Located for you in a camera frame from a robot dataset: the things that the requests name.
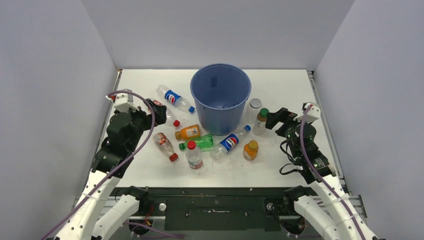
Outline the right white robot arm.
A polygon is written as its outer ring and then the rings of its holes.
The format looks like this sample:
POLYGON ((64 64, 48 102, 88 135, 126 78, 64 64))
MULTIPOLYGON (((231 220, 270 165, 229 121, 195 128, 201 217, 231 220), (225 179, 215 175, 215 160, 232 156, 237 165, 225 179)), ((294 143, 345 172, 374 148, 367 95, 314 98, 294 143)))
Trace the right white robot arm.
POLYGON ((283 137, 282 149, 290 153, 290 164, 300 173, 307 187, 320 198, 320 206, 306 188, 299 185, 285 191, 283 209, 289 214, 299 214, 325 240, 377 240, 378 236, 367 226, 342 187, 339 175, 315 143, 313 122, 321 118, 321 108, 307 102, 302 115, 286 108, 267 113, 265 127, 281 127, 275 133, 283 137))

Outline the small clear bottle red cap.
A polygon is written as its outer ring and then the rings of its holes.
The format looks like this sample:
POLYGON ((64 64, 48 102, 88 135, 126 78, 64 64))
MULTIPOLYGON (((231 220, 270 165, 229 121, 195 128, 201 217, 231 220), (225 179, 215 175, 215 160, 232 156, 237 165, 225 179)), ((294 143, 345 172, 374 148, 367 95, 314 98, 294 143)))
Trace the small clear bottle red cap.
POLYGON ((160 151, 171 161, 175 162, 179 156, 174 151, 173 145, 164 133, 158 132, 152 137, 153 142, 157 145, 160 151))

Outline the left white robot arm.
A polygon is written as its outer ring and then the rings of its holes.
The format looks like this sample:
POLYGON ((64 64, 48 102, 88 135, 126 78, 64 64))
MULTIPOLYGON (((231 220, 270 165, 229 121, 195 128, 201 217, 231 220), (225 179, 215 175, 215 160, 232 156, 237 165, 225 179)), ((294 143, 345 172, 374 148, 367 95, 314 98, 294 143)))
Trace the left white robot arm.
POLYGON ((84 191, 76 207, 58 226, 56 240, 90 240, 95 223, 112 190, 134 158, 144 131, 166 123, 167 108, 145 100, 150 113, 132 100, 113 100, 115 111, 106 128, 106 138, 95 155, 84 191))

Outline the small orange bottle yellow cap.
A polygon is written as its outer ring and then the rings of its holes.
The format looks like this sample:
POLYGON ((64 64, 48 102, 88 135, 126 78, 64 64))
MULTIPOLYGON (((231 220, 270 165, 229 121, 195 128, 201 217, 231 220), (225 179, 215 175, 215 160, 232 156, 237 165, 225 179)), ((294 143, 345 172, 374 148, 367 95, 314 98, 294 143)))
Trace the small orange bottle yellow cap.
POLYGON ((250 140, 243 148, 243 157, 247 161, 253 161, 258 154, 259 145, 256 140, 250 140))

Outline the Starbucks latte bottle green cap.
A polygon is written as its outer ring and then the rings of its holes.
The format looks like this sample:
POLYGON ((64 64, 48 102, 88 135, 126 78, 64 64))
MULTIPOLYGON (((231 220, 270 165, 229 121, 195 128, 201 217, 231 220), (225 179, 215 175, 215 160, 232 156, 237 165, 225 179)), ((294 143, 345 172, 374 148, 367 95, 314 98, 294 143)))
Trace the Starbucks latte bottle green cap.
POLYGON ((269 113, 269 110, 267 108, 262 108, 258 112, 255 123, 254 123, 254 127, 253 127, 253 133, 255 135, 259 136, 265 132, 268 113, 269 113))

